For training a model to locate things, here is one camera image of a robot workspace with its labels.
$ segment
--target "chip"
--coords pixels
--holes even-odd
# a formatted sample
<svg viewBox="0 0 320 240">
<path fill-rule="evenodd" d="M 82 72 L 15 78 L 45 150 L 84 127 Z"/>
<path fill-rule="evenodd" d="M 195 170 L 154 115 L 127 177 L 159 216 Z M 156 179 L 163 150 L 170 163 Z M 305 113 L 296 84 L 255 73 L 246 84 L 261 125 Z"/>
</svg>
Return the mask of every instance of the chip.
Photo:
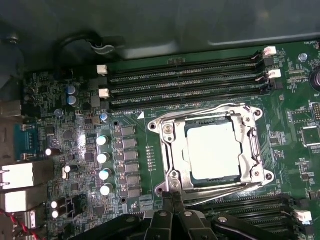
<svg viewBox="0 0 320 240">
<path fill-rule="evenodd" d="M 141 187 L 140 186 L 129 187 L 128 196 L 129 196 L 129 198 L 140 197 L 141 196 Z"/>
<path fill-rule="evenodd" d="M 94 161 L 94 154 L 92 152 L 85 153 L 84 160 L 86 160 L 87 162 L 93 162 Z"/>
<path fill-rule="evenodd" d="M 125 171 L 129 173 L 136 173 L 139 171 L 139 164 L 137 162 L 131 162 L 125 165 Z"/>
<path fill-rule="evenodd" d="M 64 139 L 72 139 L 74 136 L 73 132 L 70 130 L 67 130 L 63 133 L 63 138 Z"/>
<path fill-rule="evenodd" d="M 105 210 L 104 206 L 96 206 L 93 208 L 94 215 L 97 215 L 100 218 L 105 214 Z"/>
<path fill-rule="evenodd" d="M 71 191 L 79 191 L 79 184 L 78 183 L 71 184 Z"/>
<path fill-rule="evenodd" d="M 56 128 L 54 126 L 47 126 L 45 128 L 45 133 L 47 136 L 54 136 L 56 134 Z"/>
<path fill-rule="evenodd" d="M 92 96 L 91 97 L 91 105 L 93 108 L 100 108 L 100 97 Z"/>
<path fill-rule="evenodd" d="M 301 129 L 303 145 L 312 147 L 320 145 L 320 132 L 318 126 L 306 126 Z"/>
<path fill-rule="evenodd" d="M 123 148 L 124 149 L 134 148 L 136 145 L 137 145 L 137 141 L 135 139 L 123 140 Z"/>
<path fill-rule="evenodd" d="M 140 185 L 140 176 L 139 175 L 129 175 L 127 176 L 128 186 L 137 186 Z"/>
<path fill-rule="evenodd" d="M 92 119 L 91 118 L 85 119 L 84 124 L 92 124 Z"/>
</svg>

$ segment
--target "cable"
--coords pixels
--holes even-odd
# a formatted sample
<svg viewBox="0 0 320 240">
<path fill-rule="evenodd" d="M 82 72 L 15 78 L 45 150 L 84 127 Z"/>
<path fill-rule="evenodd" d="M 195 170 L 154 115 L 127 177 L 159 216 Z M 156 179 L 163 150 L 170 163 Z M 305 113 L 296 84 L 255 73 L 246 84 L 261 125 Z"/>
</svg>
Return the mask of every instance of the cable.
<svg viewBox="0 0 320 240">
<path fill-rule="evenodd" d="M 14 216 L 14 214 L 6 212 L 0 208 L 0 215 L 5 215 L 6 217 L 10 218 L 13 224 L 19 225 L 26 234 L 31 234 L 36 240 L 42 240 L 42 238 L 39 237 L 33 230 L 27 228 L 27 226 L 23 222 L 20 222 Z"/>
<path fill-rule="evenodd" d="M 91 44 L 92 47 L 95 48 L 102 48 L 103 47 L 103 39 L 99 34 L 97 34 L 94 31 L 82 31 L 77 32 L 72 35 L 69 35 L 63 39 L 59 39 L 55 42 L 53 45 L 52 51 L 53 51 L 53 67 L 55 71 L 60 70 L 60 56 L 63 51 L 63 49 L 78 40 L 86 40 Z"/>
</svg>

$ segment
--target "connector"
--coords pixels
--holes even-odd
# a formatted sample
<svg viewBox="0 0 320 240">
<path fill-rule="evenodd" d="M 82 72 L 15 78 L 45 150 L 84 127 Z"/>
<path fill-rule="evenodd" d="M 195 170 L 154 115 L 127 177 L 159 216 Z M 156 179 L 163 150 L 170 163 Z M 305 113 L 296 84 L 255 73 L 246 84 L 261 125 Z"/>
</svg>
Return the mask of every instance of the connector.
<svg viewBox="0 0 320 240">
<path fill-rule="evenodd" d="M 102 76 L 105 76 L 108 74 L 108 67 L 107 65 L 97 65 L 96 66 L 96 72 L 99 74 L 99 75 L 102 75 Z"/>
<path fill-rule="evenodd" d="M 274 69 L 274 70 L 270 70 L 267 73 L 269 79 L 278 79 L 281 78 L 281 70 L 280 69 Z"/>
<path fill-rule="evenodd" d="M 33 187 L 53 179 L 54 163 L 50 159 L 0 167 L 0 190 Z"/>
<path fill-rule="evenodd" d="M 0 208 L 7 213 L 27 212 L 48 200 L 48 189 L 46 185 L 33 186 L 2 193 L 0 198 L 4 199 L 4 202 L 0 203 Z"/>
<path fill-rule="evenodd" d="M 264 50 L 263 50 L 263 55 L 265 57 L 270 57 L 273 55 L 277 54 L 277 49 L 275 46 L 267 46 Z"/>
<path fill-rule="evenodd" d="M 296 219 L 302 222 L 302 224 L 306 223 L 306 225 L 309 225 L 312 221 L 312 215 L 310 211 L 294 210 L 293 214 L 296 217 Z"/>
<path fill-rule="evenodd" d="M 99 89 L 99 97 L 101 99 L 108 99 L 110 98 L 110 91 L 108 88 Z"/>
</svg>

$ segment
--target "screw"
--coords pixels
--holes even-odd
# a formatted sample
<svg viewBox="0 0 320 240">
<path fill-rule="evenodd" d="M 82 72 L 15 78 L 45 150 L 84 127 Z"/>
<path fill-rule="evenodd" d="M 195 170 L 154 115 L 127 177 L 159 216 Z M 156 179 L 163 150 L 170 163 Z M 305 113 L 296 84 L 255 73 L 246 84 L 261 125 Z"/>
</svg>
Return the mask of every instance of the screw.
<svg viewBox="0 0 320 240">
<path fill-rule="evenodd" d="M 161 217 L 166 217 L 166 216 L 168 216 L 168 214 L 167 214 L 165 211 L 160 212 L 159 215 L 160 215 Z"/>
<path fill-rule="evenodd" d="M 191 217 L 191 216 L 192 216 L 192 212 L 190 212 L 190 211 L 185 211 L 185 212 L 184 212 L 184 215 L 185 215 L 186 217 Z"/>
<path fill-rule="evenodd" d="M 261 115 L 261 111 L 259 111 L 259 110 L 255 111 L 255 112 L 254 112 L 254 115 L 260 116 L 260 115 Z"/>
<path fill-rule="evenodd" d="M 135 219 L 133 217 L 128 217 L 125 221 L 128 223 L 132 223 L 135 221 Z"/>
<path fill-rule="evenodd" d="M 300 62 L 305 62 L 308 60 L 308 54 L 306 53 L 301 53 L 299 56 L 298 56 L 298 59 Z"/>
<path fill-rule="evenodd" d="M 174 131 L 174 128 L 171 125 L 165 125 L 163 127 L 163 131 L 165 134 L 172 134 Z"/>
<path fill-rule="evenodd" d="M 170 185 L 173 189 L 177 189 L 179 187 L 179 182 L 173 180 Z"/>
<path fill-rule="evenodd" d="M 228 219 L 226 217 L 224 217 L 224 216 L 221 216 L 221 217 L 218 218 L 218 221 L 220 223 L 226 223 L 226 222 L 228 222 Z"/>
<path fill-rule="evenodd" d="M 265 175 L 265 178 L 266 178 L 267 180 L 271 180 L 271 179 L 272 179 L 272 175 L 271 175 L 270 173 L 268 173 L 267 175 Z"/>
</svg>

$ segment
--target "electrolytic capacitor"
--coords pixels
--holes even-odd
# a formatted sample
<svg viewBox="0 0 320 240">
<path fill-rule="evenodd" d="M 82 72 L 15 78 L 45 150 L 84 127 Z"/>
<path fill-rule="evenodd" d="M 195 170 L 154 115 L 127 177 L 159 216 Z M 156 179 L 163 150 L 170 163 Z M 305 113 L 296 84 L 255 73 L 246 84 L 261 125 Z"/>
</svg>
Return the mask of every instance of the electrolytic capacitor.
<svg viewBox="0 0 320 240">
<path fill-rule="evenodd" d="M 69 174 L 69 173 L 77 172 L 79 170 L 79 166 L 78 165 L 67 165 L 63 169 L 66 174 Z"/>
<path fill-rule="evenodd" d="M 62 206 L 62 207 L 59 207 L 57 208 L 56 210 L 54 210 L 52 212 L 52 217 L 54 219 L 58 218 L 58 217 L 61 217 L 62 215 L 66 214 L 67 213 L 67 207 L 66 206 Z"/>
<path fill-rule="evenodd" d="M 96 157 L 96 160 L 100 164 L 104 164 L 105 162 L 110 160 L 110 154 L 107 152 L 101 153 Z"/>
<path fill-rule="evenodd" d="M 105 168 L 99 172 L 99 178 L 103 181 L 107 180 L 111 176 L 112 172 L 109 168 Z"/>
<path fill-rule="evenodd" d="M 108 118 L 109 118 L 109 117 L 108 117 L 108 114 L 106 114 L 106 113 L 101 113 L 100 119 L 101 119 L 104 123 L 107 122 Z"/>
<path fill-rule="evenodd" d="M 25 95 L 24 96 L 24 101 L 28 102 L 28 103 L 34 103 L 35 102 L 35 97 L 34 96 L 30 96 L 30 95 Z"/>
<path fill-rule="evenodd" d="M 77 89 L 75 88 L 75 86 L 70 85 L 70 86 L 67 86 L 67 87 L 66 87 L 66 93 L 67 93 L 68 95 L 77 95 L 77 94 L 78 94 L 78 91 L 77 91 Z"/>
<path fill-rule="evenodd" d="M 60 208 L 62 206 L 66 205 L 66 198 L 65 197 L 62 197 L 58 200 L 55 200 L 53 202 L 51 202 L 51 208 L 52 209 L 57 209 L 57 208 Z"/>
<path fill-rule="evenodd" d="M 77 107 L 79 105 L 79 99 L 75 96 L 69 96 L 67 99 L 66 99 L 66 102 L 72 106 L 72 107 Z"/>
<path fill-rule="evenodd" d="M 112 192 L 113 188 L 114 187 L 111 183 L 106 183 L 100 188 L 100 193 L 102 194 L 102 196 L 108 196 Z"/>
<path fill-rule="evenodd" d="M 105 144 L 107 144 L 109 141 L 108 137 L 106 136 L 99 136 L 97 139 L 96 139 L 96 144 L 98 144 L 99 146 L 103 146 Z"/>
<path fill-rule="evenodd" d="M 54 110 L 54 115 L 59 119 L 64 115 L 64 111 L 60 108 Z"/>
<path fill-rule="evenodd" d="M 45 150 L 45 155 L 47 156 L 60 156 L 61 150 L 59 148 L 48 148 Z"/>
</svg>

